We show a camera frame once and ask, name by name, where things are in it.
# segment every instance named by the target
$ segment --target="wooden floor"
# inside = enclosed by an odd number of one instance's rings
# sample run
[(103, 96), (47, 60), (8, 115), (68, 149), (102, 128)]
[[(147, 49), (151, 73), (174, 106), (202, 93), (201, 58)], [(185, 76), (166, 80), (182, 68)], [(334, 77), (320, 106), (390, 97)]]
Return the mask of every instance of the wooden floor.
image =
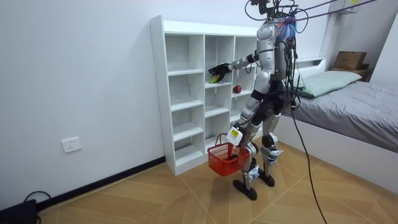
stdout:
[[(281, 144), (276, 186), (254, 183), (258, 199), (233, 188), (203, 164), (174, 176), (163, 164), (40, 214), (43, 224), (311, 224), (323, 223), (313, 199), (305, 154)], [(329, 224), (398, 223), (398, 195), (311, 158), (318, 200)]]

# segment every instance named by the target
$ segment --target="electrical socket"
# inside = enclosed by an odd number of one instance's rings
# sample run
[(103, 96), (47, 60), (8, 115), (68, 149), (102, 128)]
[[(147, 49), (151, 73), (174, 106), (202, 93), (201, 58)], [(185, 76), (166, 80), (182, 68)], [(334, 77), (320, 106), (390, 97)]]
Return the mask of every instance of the electrical socket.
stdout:
[(71, 138), (61, 141), (65, 153), (73, 152), (81, 149), (79, 138)]

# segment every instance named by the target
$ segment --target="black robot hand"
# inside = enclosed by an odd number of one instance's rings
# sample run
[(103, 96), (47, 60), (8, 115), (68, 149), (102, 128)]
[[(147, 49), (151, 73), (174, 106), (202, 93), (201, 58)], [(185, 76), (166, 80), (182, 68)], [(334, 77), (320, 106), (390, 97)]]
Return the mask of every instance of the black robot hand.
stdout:
[(228, 63), (219, 64), (216, 67), (209, 69), (209, 73), (210, 75), (220, 75), (224, 77), (225, 74), (231, 71), (228, 68), (228, 65), (229, 65)]

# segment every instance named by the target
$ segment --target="black cord on floor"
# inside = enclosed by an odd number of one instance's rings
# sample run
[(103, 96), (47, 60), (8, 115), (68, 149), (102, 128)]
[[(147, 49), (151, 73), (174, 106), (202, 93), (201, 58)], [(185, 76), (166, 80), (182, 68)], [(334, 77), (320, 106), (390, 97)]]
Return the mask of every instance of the black cord on floor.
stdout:
[(300, 136), (301, 144), (303, 145), (305, 154), (307, 155), (308, 174), (309, 174), (309, 176), (310, 176), (310, 182), (311, 182), (311, 188), (312, 188), (313, 197), (314, 197), (314, 199), (315, 199), (315, 202), (317, 203), (317, 206), (318, 206), (319, 212), (321, 213), (321, 216), (322, 216), (322, 218), (323, 218), (323, 221), (325, 222), (325, 224), (328, 224), (328, 222), (327, 222), (326, 219), (325, 219), (325, 216), (323, 216), (323, 212), (322, 212), (321, 206), (319, 206), (318, 199), (317, 199), (317, 195), (316, 195), (316, 193), (315, 193), (315, 189), (313, 188), (312, 175), (311, 175), (310, 155), (308, 155), (308, 151), (307, 151), (307, 148), (305, 147), (303, 137), (301, 136), (299, 127), (297, 127), (296, 119), (294, 118), (293, 108), (290, 108), (290, 110), (291, 110), (291, 112), (292, 112), (292, 118), (293, 118), (294, 126), (296, 127), (298, 136)]

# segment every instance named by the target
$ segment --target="red apple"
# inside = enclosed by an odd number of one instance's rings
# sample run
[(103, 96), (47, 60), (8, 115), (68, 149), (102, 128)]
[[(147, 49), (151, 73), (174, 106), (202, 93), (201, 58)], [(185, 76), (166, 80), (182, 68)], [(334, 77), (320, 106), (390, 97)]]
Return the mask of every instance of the red apple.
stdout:
[(242, 87), (237, 85), (234, 87), (233, 91), (234, 91), (234, 93), (240, 93), (240, 92), (242, 92)]

